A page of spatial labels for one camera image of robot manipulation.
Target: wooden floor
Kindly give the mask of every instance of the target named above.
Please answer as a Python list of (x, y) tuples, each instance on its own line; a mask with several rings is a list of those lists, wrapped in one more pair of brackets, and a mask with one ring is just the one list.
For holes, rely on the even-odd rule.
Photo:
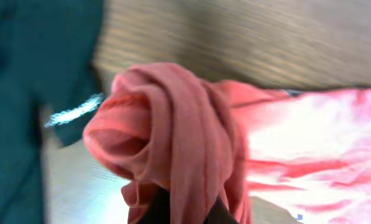
[[(371, 0), (110, 0), (106, 10), (96, 64), (107, 84), (132, 64), (170, 61), (267, 88), (371, 86)], [(81, 142), (58, 151), (48, 139), (50, 223), (124, 223), (125, 182)], [(254, 224), (287, 223), (255, 208)]]

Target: pink cloth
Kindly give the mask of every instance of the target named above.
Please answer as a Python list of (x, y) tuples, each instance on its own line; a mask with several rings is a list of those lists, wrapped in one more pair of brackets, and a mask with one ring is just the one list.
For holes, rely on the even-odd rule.
[(251, 223), (246, 194), (308, 224), (371, 224), (371, 89), (290, 98), (154, 63), (118, 75), (112, 90), (84, 139), (132, 180), (122, 189), (130, 223), (158, 185), (171, 191), (176, 224), (202, 223), (218, 195)]

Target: white lace trim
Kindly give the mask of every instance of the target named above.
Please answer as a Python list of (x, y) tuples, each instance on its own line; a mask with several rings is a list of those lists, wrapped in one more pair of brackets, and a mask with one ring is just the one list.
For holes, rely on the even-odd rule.
[(55, 113), (50, 117), (50, 121), (45, 123), (46, 128), (67, 124), (86, 113), (97, 110), (98, 106), (103, 102), (103, 94), (94, 94), (86, 102), (82, 103), (79, 107), (72, 110), (67, 110)]

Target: teal garment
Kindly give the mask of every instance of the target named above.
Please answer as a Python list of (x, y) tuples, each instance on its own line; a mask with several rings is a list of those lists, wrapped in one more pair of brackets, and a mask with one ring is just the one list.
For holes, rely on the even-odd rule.
[(39, 109), (64, 146), (81, 139), (103, 100), (102, 14), (102, 0), (0, 0), (0, 224), (44, 223)]

